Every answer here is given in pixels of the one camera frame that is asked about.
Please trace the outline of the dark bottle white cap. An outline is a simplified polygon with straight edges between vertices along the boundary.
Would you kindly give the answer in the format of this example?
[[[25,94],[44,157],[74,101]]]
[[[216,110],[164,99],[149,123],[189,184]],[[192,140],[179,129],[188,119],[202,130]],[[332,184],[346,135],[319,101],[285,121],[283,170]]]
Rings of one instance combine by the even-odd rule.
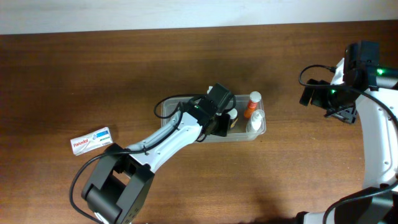
[[[228,129],[233,129],[238,120],[238,111],[237,111],[237,109],[233,108],[231,111],[227,112],[227,114],[229,115],[229,128]]]

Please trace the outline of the white Panadol box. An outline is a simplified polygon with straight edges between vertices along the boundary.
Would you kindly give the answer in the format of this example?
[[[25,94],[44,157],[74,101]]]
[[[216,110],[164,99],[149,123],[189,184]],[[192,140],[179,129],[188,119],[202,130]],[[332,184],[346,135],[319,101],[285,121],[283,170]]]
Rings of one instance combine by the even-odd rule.
[[[79,156],[97,148],[113,143],[111,132],[108,127],[93,131],[92,133],[70,140],[73,154]]]

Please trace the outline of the white spray bottle clear cap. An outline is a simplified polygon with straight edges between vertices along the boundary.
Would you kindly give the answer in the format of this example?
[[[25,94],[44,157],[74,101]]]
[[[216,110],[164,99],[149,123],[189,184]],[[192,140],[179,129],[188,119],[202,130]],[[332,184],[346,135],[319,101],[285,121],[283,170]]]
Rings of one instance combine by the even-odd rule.
[[[262,125],[262,121],[265,118],[265,112],[263,110],[255,110],[247,125],[246,125],[246,132],[247,133],[256,133],[260,129]]]

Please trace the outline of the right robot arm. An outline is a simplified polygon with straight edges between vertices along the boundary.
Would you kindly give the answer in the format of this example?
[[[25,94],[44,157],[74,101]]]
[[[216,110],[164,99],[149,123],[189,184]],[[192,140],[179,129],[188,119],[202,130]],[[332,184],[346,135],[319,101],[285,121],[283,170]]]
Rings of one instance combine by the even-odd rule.
[[[353,124],[360,120],[365,175],[363,188],[324,212],[300,212],[296,223],[397,223],[397,69],[379,63],[379,44],[349,44],[330,82],[300,81],[300,104],[314,105]]]

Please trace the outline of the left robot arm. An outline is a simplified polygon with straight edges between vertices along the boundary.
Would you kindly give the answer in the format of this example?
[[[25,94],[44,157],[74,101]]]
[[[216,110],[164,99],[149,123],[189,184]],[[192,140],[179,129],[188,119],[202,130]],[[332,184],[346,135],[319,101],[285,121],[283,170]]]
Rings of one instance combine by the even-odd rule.
[[[92,213],[72,203],[78,213],[96,223],[131,223],[146,200],[155,172],[166,161],[211,134],[226,136],[228,112],[236,106],[230,90],[216,83],[205,94],[186,98],[166,116],[168,123],[148,138],[127,147],[113,143],[80,168],[77,177],[95,165],[81,192]]]

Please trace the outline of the orange tube white cap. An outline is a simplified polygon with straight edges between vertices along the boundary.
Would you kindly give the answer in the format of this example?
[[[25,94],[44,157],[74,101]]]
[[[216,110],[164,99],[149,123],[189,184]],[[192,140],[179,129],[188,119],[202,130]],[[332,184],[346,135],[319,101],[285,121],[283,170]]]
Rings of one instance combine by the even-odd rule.
[[[258,91],[251,92],[246,110],[244,111],[245,118],[249,119],[251,117],[252,113],[257,108],[257,105],[261,100],[262,96]]]

